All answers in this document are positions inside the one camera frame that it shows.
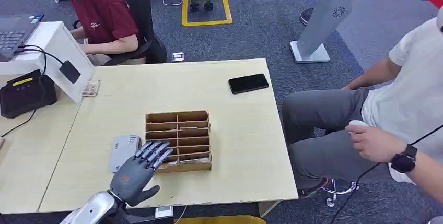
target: red t-shirt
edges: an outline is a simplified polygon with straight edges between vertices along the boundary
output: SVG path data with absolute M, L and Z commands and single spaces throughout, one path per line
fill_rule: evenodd
M 126 0 L 71 2 L 89 43 L 108 43 L 138 33 Z

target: cardboard compartment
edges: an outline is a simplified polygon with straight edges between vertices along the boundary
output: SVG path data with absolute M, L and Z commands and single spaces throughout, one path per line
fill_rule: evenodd
M 153 113 L 146 116 L 146 123 L 177 122 L 175 113 Z
M 177 121 L 207 121 L 209 120 L 209 114 L 206 111 L 191 111 L 177 113 Z
M 209 145 L 209 137 L 178 138 L 178 146 Z
M 186 129 L 178 131 L 179 138 L 187 138 L 187 137 L 203 137 L 209 136 L 209 128 L 202 129 Z
M 185 155 L 178 155 L 179 156 L 179 162 L 182 162 L 184 160 L 194 160 L 194 159 L 201 159 L 201 158 L 209 158 L 210 154 L 208 152 L 194 152 L 191 154 L 185 154 Z
M 209 145 L 205 146 L 182 146 L 180 147 L 180 155 L 193 154 L 196 152 L 209 152 Z
M 207 111 L 146 115 L 146 140 L 169 142 L 174 150 L 156 173 L 211 169 L 210 123 Z M 183 161 L 206 158 L 204 162 Z
M 146 140 L 154 140 L 154 139 L 177 139 L 177 131 L 155 131 L 155 132 L 147 132 Z
M 177 123 L 147 123 L 147 131 L 165 131 L 178 129 Z
M 186 121 L 177 123 L 179 130 L 199 129 L 209 127 L 209 121 Z

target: robotic arm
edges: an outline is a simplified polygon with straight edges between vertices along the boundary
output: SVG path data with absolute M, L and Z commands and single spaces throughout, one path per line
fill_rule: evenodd
M 129 215 L 126 205 L 136 206 L 158 193 L 158 185 L 143 191 L 155 170 L 173 152 L 169 142 L 146 142 L 115 173 L 110 189 L 93 195 L 86 204 L 71 212 L 60 224 L 97 224 L 103 220 L 115 223 L 145 223 L 154 217 Z

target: watch strap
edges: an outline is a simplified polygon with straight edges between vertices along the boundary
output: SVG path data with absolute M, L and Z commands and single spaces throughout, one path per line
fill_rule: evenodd
M 417 155 L 417 148 L 415 148 L 411 144 L 407 144 L 406 150 L 404 152 L 402 152 L 402 154 L 405 154 L 409 157 L 415 158 L 415 156 Z

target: woman's arm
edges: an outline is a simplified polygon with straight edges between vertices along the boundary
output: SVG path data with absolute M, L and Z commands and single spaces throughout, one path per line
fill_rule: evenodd
M 359 87 L 381 84 L 395 79 L 400 70 L 401 66 L 395 64 L 391 59 L 385 58 L 342 89 L 354 90 Z
M 350 125 L 346 131 L 355 133 L 351 139 L 360 155 L 373 162 L 387 163 L 395 154 L 406 150 L 406 143 L 378 128 Z M 418 151 L 415 168 L 406 174 L 430 196 L 443 204 L 443 165 Z
M 83 29 L 83 27 L 79 27 L 77 29 L 74 29 L 72 31 L 70 31 L 72 37 L 74 37 L 74 39 L 76 40 L 82 40 L 86 38 L 86 34 L 85 34 L 85 30 Z
M 137 35 L 133 34 L 109 43 L 80 45 L 86 54 L 120 54 L 137 50 Z

